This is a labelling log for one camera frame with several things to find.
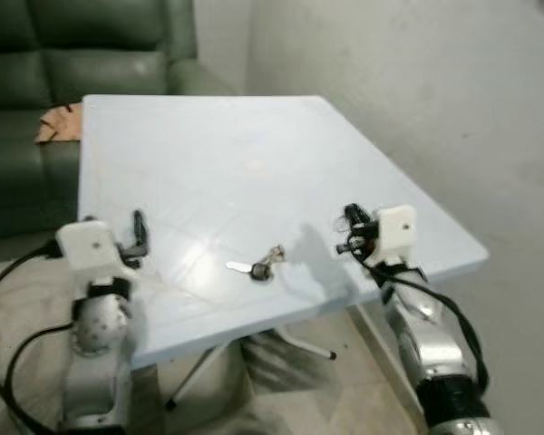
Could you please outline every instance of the tiled floor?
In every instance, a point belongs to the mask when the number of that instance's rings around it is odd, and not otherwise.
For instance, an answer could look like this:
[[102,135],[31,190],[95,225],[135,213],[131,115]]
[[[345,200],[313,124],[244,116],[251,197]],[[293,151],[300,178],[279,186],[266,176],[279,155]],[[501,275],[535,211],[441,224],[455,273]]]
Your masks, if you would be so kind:
[[[36,237],[0,242],[0,260],[18,256]],[[37,329],[68,319],[71,281],[63,260],[35,261],[0,286],[0,375],[14,347]],[[172,412],[164,403],[199,355],[137,371],[131,434],[333,435],[417,433],[346,312],[290,326],[294,336],[337,352],[335,361],[261,333],[233,343]],[[23,356],[16,391],[51,427],[60,412],[68,361],[63,334]],[[0,402],[0,434],[16,433]]]

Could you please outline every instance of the black cable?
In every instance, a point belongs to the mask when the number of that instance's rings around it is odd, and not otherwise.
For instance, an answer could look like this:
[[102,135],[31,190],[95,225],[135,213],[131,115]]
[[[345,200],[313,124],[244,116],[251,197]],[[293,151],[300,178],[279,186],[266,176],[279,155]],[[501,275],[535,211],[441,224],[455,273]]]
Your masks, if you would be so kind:
[[358,254],[356,254],[355,249],[351,245],[351,239],[353,238],[352,235],[350,235],[346,239],[346,244],[353,255],[353,258],[361,265],[363,268],[368,270],[371,274],[379,275],[381,278],[383,278],[386,281],[402,284],[402,285],[408,285],[412,288],[415,288],[421,292],[426,293],[428,296],[432,297],[433,299],[441,302],[443,305],[445,305],[457,318],[458,323],[461,328],[461,332],[463,333],[463,337],[465,338],[466,343],[471,349],[471,353],[473,354],[473,357],[476,362],[476,372],[478,377],[478,388],[480,389],[480,393],[483,394],[488,389],[488,384],[490,383],[490,375],[488,373],[488,369],[485,365],[485,362],[483,361],[483,355],[481,351],[481,343],[478,338],[478,335],[475,332],[475,329],[473,329],[473,326],[470,324],[470,321],[467,319],[465,314],[461,312],[460,307],[449,297],[446,295],[440,295],[439,293],[434,292],[432,289],[424,286],[419,285],[417,283],[407,281],[405,279],[399,278],[397,276],[389,275],[383,272],[382,270],[379,270],[375,267],[371,267],[368,264],[366,264],[362,257],[360,257]]
[[[11,274],[17,267],[23,265],[28,260],[37,256],[49,256],[58,257],[61,251],[55,240],[47,242],[44,246],[35,249],[28,254],[21,256],[13,263],[8,265],[2,272],[0,272],[0,283]],[[0,383],[0,397],[5,402],[6,406],[13,412],[13,414],[20,419],[20,421],[31,431],[37,435],[54,435],[54,431],[44,426],[40,421],[35,420],[31,415],[27,414],[15,401],[12,401],[7,394],[4,386]]]
[[22,355],[22,352],[24,351],[24,349],[34,340],[36,340],[39,337],[42,337],[43,335],[55,334],[62,331],[67,331],[71,329],[72,327],[73,327],[73,323],[70,322],[69,324],[62,324],[59,326],[53,326],[51,328],[43,329],[42,331],[37,331],[36,333],[33,333],[32,335],[26,337],[18,345],[18,347],[16,348],[16,351],[14,352],[14,354],[12,355],[12,358],[10,359],[10,362],[8,363],[8,368],[6,370],[6,377],[4,381],[5,392],[14,402],[17,403],[16,397],[14,396],[13,387],[12,387],[15,370],[16,370],[16,363],[18,363],[18,359],[20,358],[20,355]]

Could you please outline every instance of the table top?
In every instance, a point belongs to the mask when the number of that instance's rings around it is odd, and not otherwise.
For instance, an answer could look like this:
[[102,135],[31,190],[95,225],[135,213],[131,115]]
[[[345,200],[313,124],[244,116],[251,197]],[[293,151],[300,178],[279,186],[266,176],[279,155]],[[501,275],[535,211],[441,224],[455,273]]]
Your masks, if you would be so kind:
[[[141,208],[151,252],[134,295],[133,368],[375,299],[334,245],[343,206],[410,204],[414,258],[433,282],[487,252],[333,106],[307,97],[88,96],[79,218],[132,242]],[[257,283],[228,270],[275,245],[287,261]]]

